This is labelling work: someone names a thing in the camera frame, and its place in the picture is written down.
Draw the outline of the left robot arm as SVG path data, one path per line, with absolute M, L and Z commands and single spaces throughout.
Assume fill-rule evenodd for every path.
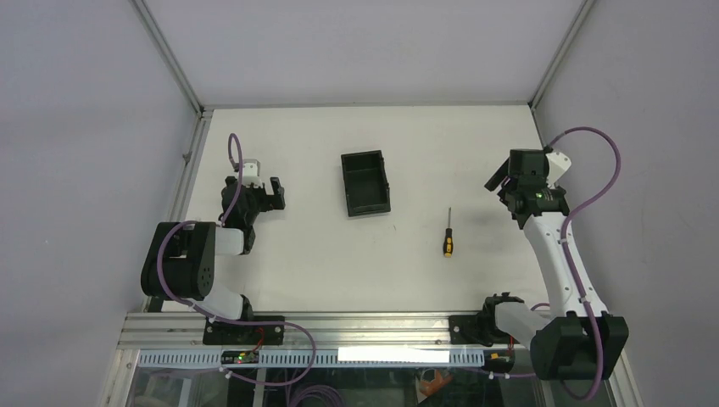
M 284 342 L 281 315 L 255 316 L 250 300 L 215 281 L 220 256 L 251 253 L 259 214 L 285 208 L 284 188 L 277 177 L 264 185 L 226 178 L 223 212 L 217 221 L 158 223 L 141 271 L 141 288 L 149 297 L 207 310 L 205 345 L 276 346 Z

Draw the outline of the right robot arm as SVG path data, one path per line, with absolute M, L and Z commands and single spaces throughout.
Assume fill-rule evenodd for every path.
M 530 243 L 550 314 L 541 316 L 510 293 L 493 294 L 474 315 L 449 317 L 450 342 L 491 347 L 515 340 L 528 349 L 541 380 L 603 381 L 620 359 L 629 330 L 599 298 L 578 253 L 566 192 L 555 184 L 570 164 L 551 148 L 512 149 L 484 185 L 497 193 Z

